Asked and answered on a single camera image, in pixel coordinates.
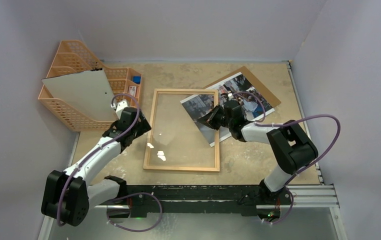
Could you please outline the street scene photo print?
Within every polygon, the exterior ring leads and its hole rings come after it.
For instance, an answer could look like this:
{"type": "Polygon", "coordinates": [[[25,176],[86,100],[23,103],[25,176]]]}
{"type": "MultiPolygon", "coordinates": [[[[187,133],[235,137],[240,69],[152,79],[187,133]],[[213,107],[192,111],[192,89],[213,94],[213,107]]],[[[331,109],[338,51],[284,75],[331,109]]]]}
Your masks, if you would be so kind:
{"type": "MultiPolygon", "coordinates": [[[[235,93],[225,90],[224,88],[220,89],[219,87],[209,87],[207,89],[218,91],[218,103],[220,105],[223,105],[228,100],[227,94],[232,93],[235,100],[242,106],[246,118],[250,121],[261,120],[263,116],[267,116],[275,111],[275,109],[254,89],[238,91],[235,93]]],[[[197,119],[206,115],[216,106],[214,104],[214,96],[208,94],[194,94],[184,98],[180,103],[202,133],[203,137],[207,140],[209,146],[213,147],[215,144],[214,130],[198,123],[197,119]]]]}

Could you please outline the brown frame backing board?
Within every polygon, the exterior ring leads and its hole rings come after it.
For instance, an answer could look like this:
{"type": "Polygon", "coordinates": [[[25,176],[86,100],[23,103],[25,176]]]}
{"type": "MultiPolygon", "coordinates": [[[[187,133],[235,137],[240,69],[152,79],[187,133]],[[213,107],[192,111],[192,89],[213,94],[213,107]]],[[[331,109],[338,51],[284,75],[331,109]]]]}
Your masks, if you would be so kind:
{"type": "Polygon", "coordinates": [[[254,89],[273,108],[281,104],[281,101],[245,66],[219,78],[218,80],[204,86],[225,89],[233,93],[254,89]]]}

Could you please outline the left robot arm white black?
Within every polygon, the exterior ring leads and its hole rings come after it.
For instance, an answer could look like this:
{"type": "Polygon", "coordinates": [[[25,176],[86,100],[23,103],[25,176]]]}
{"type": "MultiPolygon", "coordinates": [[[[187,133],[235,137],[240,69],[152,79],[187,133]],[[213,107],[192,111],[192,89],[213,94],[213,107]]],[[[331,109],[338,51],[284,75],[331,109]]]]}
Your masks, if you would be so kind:
{"type": "Polygon", "coordinates": [[[78,162],[46,178],[41,213],[60,225],[78,226],[89,210],[107,201],[123,204],[128,197],[127,182],[108,175],[101,182],[93,179],[132,142],[151,130],[138,108],[124,107],[117,111],[119,119],[103,132],[96,145],[78,162]]]}

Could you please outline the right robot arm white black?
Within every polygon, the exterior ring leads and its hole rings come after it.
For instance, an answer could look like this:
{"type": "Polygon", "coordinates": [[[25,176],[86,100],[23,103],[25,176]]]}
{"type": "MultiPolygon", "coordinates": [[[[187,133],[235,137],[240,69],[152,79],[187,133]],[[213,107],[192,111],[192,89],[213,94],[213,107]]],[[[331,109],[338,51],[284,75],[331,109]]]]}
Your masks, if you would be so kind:
{"type": "Polygon", "coordinates": [[[261,126],[248,120],[242,106],[235,100],[217,105],[197,122],[213,130],[227,128],[231,136],[240,142],[270,145],[277,165],[259,184],[259,197],[267,204],[279,197],[279,192],[298,170],[307,167],[319,155],[314,143],[296,121],[261,126]]]}

